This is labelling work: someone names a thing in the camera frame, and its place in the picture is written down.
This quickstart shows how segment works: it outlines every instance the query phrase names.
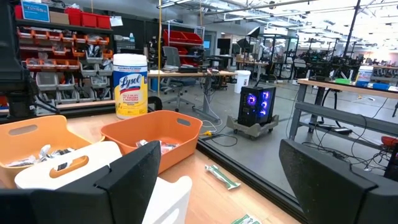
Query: orange plastic basket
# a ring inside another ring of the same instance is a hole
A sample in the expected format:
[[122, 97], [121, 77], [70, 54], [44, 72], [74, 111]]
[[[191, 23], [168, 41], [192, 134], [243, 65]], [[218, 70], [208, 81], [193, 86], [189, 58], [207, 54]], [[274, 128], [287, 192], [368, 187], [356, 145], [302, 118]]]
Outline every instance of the orange plastic basket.
[[67, 119], [61, 115], [0, 125], [0, 136], [0, 182], [7, 188], [15, 188], [15, 176], [30, 166], [7, 167], [6, 164], [31, 155], [38, 159], [41, 148], [46, 144], [51, 145], [49, 153], [68, 147], [79, 149], [91, 144], [71, 133], [67, 129]]
[[137, 149], [136, 142], [161, 140], [179, 146], [162, 155], [159, 173], [195, 152], [202, 121], [173, 111], [155, 111], [102, 127], [105, 140], [118, 144], [123, 155]]

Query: concrete floor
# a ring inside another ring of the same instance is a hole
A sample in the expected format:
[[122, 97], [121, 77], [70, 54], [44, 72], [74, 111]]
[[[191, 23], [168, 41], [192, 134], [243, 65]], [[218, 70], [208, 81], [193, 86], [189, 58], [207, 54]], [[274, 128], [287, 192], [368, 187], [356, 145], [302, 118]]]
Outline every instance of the concrete floor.
[[[279, 144], [281, 139], [287, 138], [287, 135], [290, 130], [290, 123], [288, 125], [288, 121], [291, 121], [289, 118], [292, 116], [292, 108], [294, 105], [294, 99], [297, 95], [298, 86], [291, 85], [290, 83], [286, 85], [278, 85], [276, 90], [276, 98], [274, 105], [274, 114], [278, 114], [280, 118], [280, 123], [277, 127], [274, 128], [273, 132], [270, 134], [265, 134], [263, 136], [258, 137], [255, 140], [250, 140], [244, 134], [233, 134], [233, 130], [230, 128], [224, 128], [221, 133], [229, 134], [237, 137], [238, 143], [233, 147], [223, 147], [220, 146], [213, 141], [208, 141], [214, 147], [217, 147], [223, 153], [227, 154], [229, 157], [232, 157], [236, 161], [238, 161], [243, 166], [251, 169], [253, 172], [257, 173], [264, 179], [272, 182], [274, 185], [278, 186], [282, 190], [293, 195], [292, 189], [287, 182], [287, 179], [282, 170], [282, 165], [279, 160]], [[201, 106], [203, 104], [203, 90], [199, 85], [187, 88], [188, 93], [184, 93], [182, 98], [189, 100], [195, 103], [197, 106]], [[317, 90], [311, 90], [308, 88], [307, 96], [305, 98], [306, 102], [313, 103], [315, 101], [315, 97], [317, 94]], [[160, 93], [160, 97], [162, 101], [168, 100], [170, 98], [176, 97], [176, 93], [169, 93], [164, 95]], [[378, 96], [362, 96], [364, 99], [356, 101], [358, 99], [358, 94], [343, 92], [338, 93], [338, 110], [347, 111], [356, 114], [362, 114], [367, 117], [373, 117], [377, 110], [382, 106], [385, 102], [385, 98]], [[374, 98], [374, 101], [367, 99], [367, 97]], [[238, 117], [238, 109], [239, 109], [239, 99], [240, 94], [234, 93], [234, 86], [230, 85], [228, 90], [218, 90], [214, 95], [213, 99], [210, 103], [211, 109], [216, 113], [223, 121], [223, 123], [214, 124], [217, 130], [221, 130], [225, 124], [228, 115], [231, 115], [234, 118]], [[398, 122], [398, 117], [392, 118], [392, 113], [394, 107], [397, 103], [397, 100], [388, 99], [383, 108], [378, 112], [375, 118], [383, 119], [385, 121], [390, 121], [393, 123]], [[325, 106], [333, 107], [334, 104], [334, 96], [333, 94], [329, 94], [326, 99]], [[165, 110], [174, 110], [175, 103], [165, 104]], [[194, 116], [201, 120], [205, 120], [205, 118], [200, 115], [194, 113], [192, 111], [192, 105], [186, 105], [182, 103], [180, 106], [180, 112], [183, 114], [187, 114], [190, 116]], [[302, 120], [309, 119], [310, 115], [305, 114], [302, 116]], [[325, 120], [326, 124], [334, 124], [334, 121]], [[204, 126], [211, 126], [210, 123], [204, 122]], [[362, 134], [363, 128], [353, 127], [348, 124], [342, 124], [347, 128], [351, 128], [354, 132], [359, 135]], [[202, 128], [202, 133], [207, 130], [214, 130], [211, 128]], [[305, 142], [305, 141], [314, 141], [316, 144], [319, 143], [317, 135], [308, 134], [308, 128], [301, 127], [298, 129], [298, 133], [296, 136], [297, 142]], [[318, 137], [321, 139], [323, 136], [323, 132], [317, 132]], [[375, 142], [377, 144], [381, 143], [381, 134], [376, 133], [374, 131], [366, 130], [363, 134], [363, 137], [368, 139], [371, 142]], [[235, 142], [232, 138], [221, 137], [216, 138], [214, 141], [223, 144], [223, 145], [231, 145]], [[344, 140], [338, 137], [334, 137], [330, 134], [327, 134], [323, 141], [322, 145], [325, 147], [332, 147], [341, 152], [347, 153], [351, 155], [351, 146], [353, 142]], [[361, 157], [363, 159], [372, 158], [377, 151], [373, 148], [362, 146], [360, 144], [355, 144], [353, 147], [353, 152], [355, 156]], [[381, 170], [373, 169], [372, 172], [377, 174], [382, 174]]]

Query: cardboard box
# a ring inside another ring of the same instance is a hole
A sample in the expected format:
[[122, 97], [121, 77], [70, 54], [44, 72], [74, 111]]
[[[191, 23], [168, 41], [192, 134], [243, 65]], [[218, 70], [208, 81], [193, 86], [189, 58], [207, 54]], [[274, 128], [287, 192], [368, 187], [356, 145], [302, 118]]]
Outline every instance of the cardboard box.
[[50, 12], [50, 22], [69, 25], [68, 14], [60, 12]]

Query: green snack wrapper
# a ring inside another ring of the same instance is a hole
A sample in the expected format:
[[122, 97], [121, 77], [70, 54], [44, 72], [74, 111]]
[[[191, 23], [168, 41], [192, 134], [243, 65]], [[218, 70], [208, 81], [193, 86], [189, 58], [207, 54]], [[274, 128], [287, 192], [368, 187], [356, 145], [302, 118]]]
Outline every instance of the green snack wrapper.
[[232, 222], [232, 224], [261, 224], [261, 222], [259, 220], [257, 220], [256, 218], [246, 214], [242, 218]]
[[211, 172], [215, 177], [217, 177], [217, 179], [219, 179], [220, 181], [224, 182], [226, 184], [226, 188], [228, 190], [234, 189], [234, 188], [239, 187], [241, 185], [239, 183], [235, 183], [232, 180], [230, 180], [215, 165], [212, 165], [212, 166], [205, 165], [205, 169], [206, 169], [206, 171]]

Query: green object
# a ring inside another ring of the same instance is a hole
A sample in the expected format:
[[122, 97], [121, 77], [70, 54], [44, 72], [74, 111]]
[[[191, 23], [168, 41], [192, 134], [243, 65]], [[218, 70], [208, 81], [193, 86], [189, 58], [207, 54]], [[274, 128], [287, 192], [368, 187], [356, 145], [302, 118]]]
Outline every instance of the green object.
[[340, 84], [345, 84], [345, 85], [351, 84], [351, 80], [345, 79], [345, 78], [336, 78], [335, 82], [340, 83]]
[[232, 224], [261, 224], [261, 222], [259, 220], [257, 220], [256, 218], [246, 214], [242, 218], [232, 222]]
[[224, 182], [226, 184], [226, 188], [228, 190], [234, 189], [236, 187], [239, 187], [241, 184], [235, 183], [232, 180], [230, 180], [227, 176], [225, 176], [220, 170], [218, 170], [218, 167], [216, 165], [208, 166], [205, 165], [205, 169], [207, 171], [210, 171], [217, 179], [220, 181]]

